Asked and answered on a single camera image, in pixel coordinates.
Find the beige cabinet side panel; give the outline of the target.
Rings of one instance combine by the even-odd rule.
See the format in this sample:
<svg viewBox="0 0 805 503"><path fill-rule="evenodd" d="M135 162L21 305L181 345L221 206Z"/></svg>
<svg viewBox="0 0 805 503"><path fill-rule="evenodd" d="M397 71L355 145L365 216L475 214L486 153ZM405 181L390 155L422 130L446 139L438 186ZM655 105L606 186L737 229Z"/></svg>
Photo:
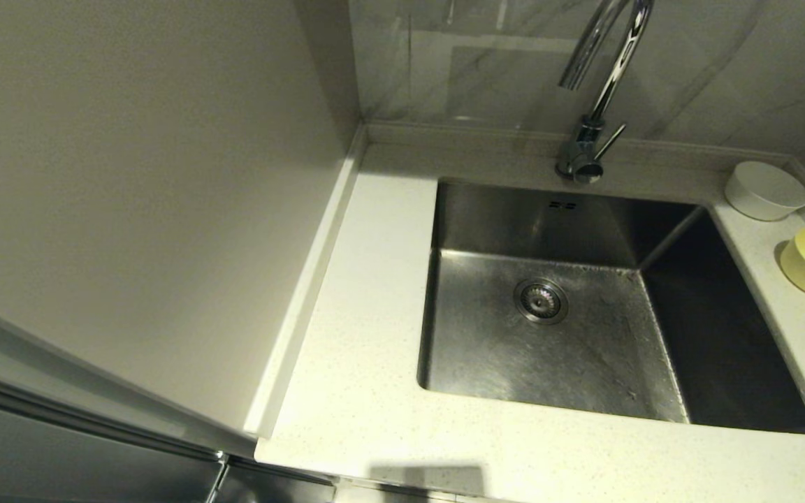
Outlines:
<svg viewBox="0 0 805 503"><path fill-rule="evenodd" d="M0 380L252 455L360 120L349 0L0 0Z"/></svg>

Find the round metal drain strainer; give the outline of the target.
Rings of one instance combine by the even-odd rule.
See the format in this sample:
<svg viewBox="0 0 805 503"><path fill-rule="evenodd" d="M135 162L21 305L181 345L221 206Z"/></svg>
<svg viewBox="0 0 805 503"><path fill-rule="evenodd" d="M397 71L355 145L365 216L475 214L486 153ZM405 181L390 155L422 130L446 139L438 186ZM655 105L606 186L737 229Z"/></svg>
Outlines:
<svg viewBox="0 0 805 503"><path fill-rule="evenodd" d="M514 287L514 305L527 321L539 325L553 325L565 319L570 302L558 284L546 278L527 278Z"/></svg>

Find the grey metal appliance door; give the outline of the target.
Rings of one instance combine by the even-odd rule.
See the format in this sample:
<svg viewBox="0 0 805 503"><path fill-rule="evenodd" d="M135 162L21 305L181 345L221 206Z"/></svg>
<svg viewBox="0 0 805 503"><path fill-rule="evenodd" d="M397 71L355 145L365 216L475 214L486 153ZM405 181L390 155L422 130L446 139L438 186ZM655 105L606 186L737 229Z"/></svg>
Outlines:
<svg viewBox="0 0 805 503"><path fill-rule="evenodd" d="M336 486L0 383L0 503L331 503Z"/></svg>

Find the white plastic bowl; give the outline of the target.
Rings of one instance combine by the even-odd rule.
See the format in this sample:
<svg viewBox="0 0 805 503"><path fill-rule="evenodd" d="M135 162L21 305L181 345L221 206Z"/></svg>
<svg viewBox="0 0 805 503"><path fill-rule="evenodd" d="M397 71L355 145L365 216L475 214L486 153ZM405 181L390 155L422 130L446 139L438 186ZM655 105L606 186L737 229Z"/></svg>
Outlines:
<svg viewBox="0 0 805 503"><path fill-rule="evenodd" d="M770 163L742 161L724 188L725 200L744 216L758 221L785 219L805 207L805 187Z"/></svg>

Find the stainless steel sink basin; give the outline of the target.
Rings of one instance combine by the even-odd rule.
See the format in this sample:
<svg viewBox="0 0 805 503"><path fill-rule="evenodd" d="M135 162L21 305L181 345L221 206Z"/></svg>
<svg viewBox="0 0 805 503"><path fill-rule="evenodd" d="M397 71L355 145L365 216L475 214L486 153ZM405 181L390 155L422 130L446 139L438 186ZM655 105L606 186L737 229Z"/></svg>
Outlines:
<svg viewBox="0 0 805 503"><path fill-rule="evenodd" d="M527 321L527 278L568 316ZM700 205L440 182L419 385L464 397L805 435L805 399Z"/></svg>

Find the chrome gooseneck kitchen faucet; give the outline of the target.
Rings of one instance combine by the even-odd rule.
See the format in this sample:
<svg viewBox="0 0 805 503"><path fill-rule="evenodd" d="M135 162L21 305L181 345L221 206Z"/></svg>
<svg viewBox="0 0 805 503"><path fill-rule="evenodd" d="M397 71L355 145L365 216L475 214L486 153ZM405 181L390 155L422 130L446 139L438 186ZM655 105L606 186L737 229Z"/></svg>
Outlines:
<svg viewBox="0 0 805 503"><path fill-rule="evenodd" d="M594 184L604 175L603 156L626 127L626 123L622 123L607 142L600 145L600 137L606 127L607 109L651 22L654 5L655 0L601 0L581 33L559 82L563 89L576 90L581 86L601 44L623 10L630 6L629 22L626 23L607 79L602 83L590 111L581 116L574 133L559 150L555 170L561 178L575 184Z"/></svg>

